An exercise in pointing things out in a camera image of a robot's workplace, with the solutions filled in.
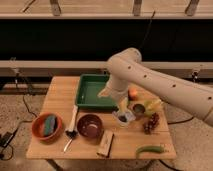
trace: green plastic tray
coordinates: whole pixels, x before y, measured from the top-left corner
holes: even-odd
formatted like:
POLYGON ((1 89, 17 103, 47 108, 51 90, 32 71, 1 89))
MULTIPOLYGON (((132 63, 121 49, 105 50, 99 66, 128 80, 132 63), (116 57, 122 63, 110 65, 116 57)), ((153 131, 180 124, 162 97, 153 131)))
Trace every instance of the green plastic tray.
POLYGON ((81 75, 76 94, 76 105, 80 108, 116 109, 110 97, 99 98, 98 93, 105 87, 109 76, 83 74, 81 75))

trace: blue sponge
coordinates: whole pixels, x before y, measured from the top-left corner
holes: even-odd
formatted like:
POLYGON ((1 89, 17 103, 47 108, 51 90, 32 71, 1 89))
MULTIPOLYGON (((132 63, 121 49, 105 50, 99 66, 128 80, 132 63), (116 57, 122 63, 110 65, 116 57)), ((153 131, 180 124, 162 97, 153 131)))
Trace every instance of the blue sponge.
POLYGON ((47 137, 51 135, 55 131, 56 124, 57 122, 55 115, 48 116, 44 122, 43 136, 47 137))

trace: green pepper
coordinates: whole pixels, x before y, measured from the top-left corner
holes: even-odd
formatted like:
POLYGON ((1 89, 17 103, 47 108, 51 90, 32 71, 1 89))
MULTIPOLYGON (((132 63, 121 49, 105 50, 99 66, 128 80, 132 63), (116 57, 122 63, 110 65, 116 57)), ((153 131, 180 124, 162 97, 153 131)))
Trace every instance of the green pepper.
POLYGON ((154 152, 154 153, 163 153, 165 152, 162 146, 144 146, 136 150, 136 158, 139 158, 139 154, 142 152, 154 152))

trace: tiled floor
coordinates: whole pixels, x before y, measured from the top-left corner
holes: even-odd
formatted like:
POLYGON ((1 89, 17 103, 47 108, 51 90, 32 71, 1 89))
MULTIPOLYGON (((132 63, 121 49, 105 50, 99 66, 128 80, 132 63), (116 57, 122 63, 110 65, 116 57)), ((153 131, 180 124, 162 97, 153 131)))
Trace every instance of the tiled floor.
MULTIPOLYGON (((26 100, 30 109, 39 113, 44 101, 42 95, 27 96, 26 100)), ((190 115, 171 105, 165 104, 165 113, 168 121, 177 121, 189 118, 190 115)), ((22 102, 20 95, 0 95, 0 133, 13 131, 17 123, 22 119, 31 119, 22 102)), ((179 125, 171 125, 170 131, 177 152, 177 158, 169 161, 170 165, 187 171, 212 171, 213 170, 213 128, 205 123, 194 119, 191 122, 179 125)), ((11 142, 14 147, 14 157, 10 161, 0 161, 1 171, 37 171, 53 170, 43 160, 28 160, 25 157, 30 141, 30 124, 24 124, 19 129, 15 139, 11 142)), ((65 170, 88 171, 88 170, 139 170, 147 161, 138 160, 60 160, 57 162, 65 170)), ((158 161, 150 170, 166 171, 158 161)))

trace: wooden bowl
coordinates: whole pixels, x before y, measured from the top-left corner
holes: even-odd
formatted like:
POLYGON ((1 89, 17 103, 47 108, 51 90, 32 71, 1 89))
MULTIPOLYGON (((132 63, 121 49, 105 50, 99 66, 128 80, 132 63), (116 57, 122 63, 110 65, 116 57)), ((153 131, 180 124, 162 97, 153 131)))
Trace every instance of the wooden bowl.
POLYGON ((81 117, 77 123, 77 129, 79 134, 87 140, 99 139, 103 133, 101 119, 93 114, 81 117))
POLYGON ((42 113, 40 114, 32 123, 32 135, 43 142, 50 142, 55 140, 61 133, 63 129, 62 119, 53 113, 42 113), (48 116, 54 115, 56 117, 57 126, 54 129, 54 132, 49 136, 43 135, 44 123, 48 116))

